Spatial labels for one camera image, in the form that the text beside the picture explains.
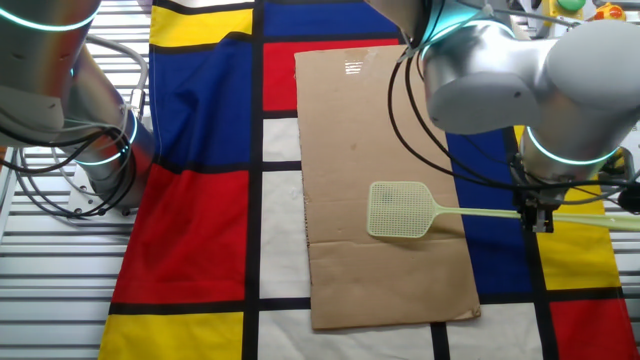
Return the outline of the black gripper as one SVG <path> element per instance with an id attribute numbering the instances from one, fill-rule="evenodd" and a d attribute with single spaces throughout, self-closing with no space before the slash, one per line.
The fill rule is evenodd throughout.
<path id="1" fill-rule="evenodd" d="M 513 205 L 520 214 L 522 227 L 528 232 L 552 233 L 554 231 L 553 211 L 556 205 L 542 200 L 538 191 L 515 190 Z"/>

